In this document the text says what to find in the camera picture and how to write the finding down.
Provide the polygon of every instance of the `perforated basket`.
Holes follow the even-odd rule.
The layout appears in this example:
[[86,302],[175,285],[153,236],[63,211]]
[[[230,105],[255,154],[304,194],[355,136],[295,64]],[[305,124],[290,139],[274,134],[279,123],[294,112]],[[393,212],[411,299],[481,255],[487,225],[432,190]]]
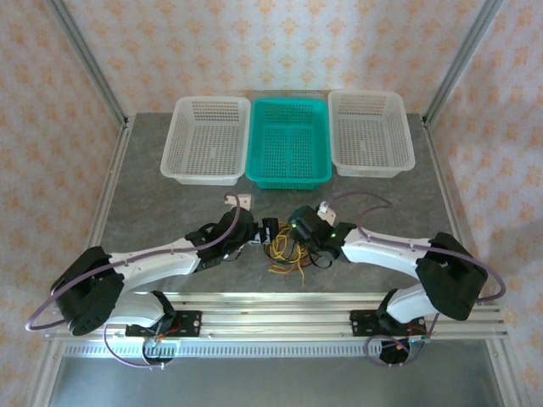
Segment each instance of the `perforated basket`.
[[315,189],[330,180],[327,105],[310,99],[256,100],[246,175],[265,189]]
[[236,185],[245,170],[251,103],[245,98],[181,98],[160,172],[188,185]]
[[332,91],[328,109],[332,162],[339,175],[391,178],[415,166],[399,94]]

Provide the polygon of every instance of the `gray table surface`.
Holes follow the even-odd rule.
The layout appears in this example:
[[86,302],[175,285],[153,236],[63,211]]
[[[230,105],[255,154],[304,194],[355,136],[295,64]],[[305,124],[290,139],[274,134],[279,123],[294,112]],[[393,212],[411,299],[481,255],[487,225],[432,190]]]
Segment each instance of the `gray table surface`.
[[[128,252],[166,244],[217,222],[227,211],[223,195],[235,190],[253,194],[255,219],[286,220],[299,206],[315,206],[342,192],[371,191],[390,199],[395,209],[364,218],[372,231],[403,237],[433,237],[451,232],[445,203],[418,114],[408,115],[417,164],[392,179],[341,177],[315,191],[261,190],[243,176],[235,187],[185,186],[160,174],[160,160],[171,114],[138,114],[109,210],[102,245],[106,252]],[[376,204],[374,198],[353,197],[334,205],[338,220],[358,223],[359,213]],[[385,293],[415,281],[397,271],[375,265],[336,261],[326,270],[305,269],[305,285],[298,272],[281,276],[268,271],[258,246],[246,247],[239,259],[193,274],[147,285],[179,293]]]

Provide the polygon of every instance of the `teal plastic basket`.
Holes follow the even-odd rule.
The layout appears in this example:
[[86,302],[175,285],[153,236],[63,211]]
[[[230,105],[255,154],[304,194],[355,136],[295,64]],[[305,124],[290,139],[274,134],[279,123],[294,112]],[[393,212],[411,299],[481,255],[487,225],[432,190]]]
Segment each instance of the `teal plastic basket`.
[[316,189],[332,177],[329,133],[322,100],[255,100],[245,174],[263,189]]

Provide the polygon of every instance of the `floral wallpaper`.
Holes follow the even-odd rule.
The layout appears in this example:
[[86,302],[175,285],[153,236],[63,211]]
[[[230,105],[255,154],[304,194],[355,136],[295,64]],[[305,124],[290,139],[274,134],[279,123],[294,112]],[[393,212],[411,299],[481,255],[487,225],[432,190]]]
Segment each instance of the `floral wallpaper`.
[[500,301],[543,405],[543,14],[505,1],[432,130],[462,235],[506,280]]
[[67,0],[126,114],[188,95],[366,88],[424,112],[484,0]]
[[0,393],[24,403],[26,318],[81,252],[118,125],[43,0],[0,2]]

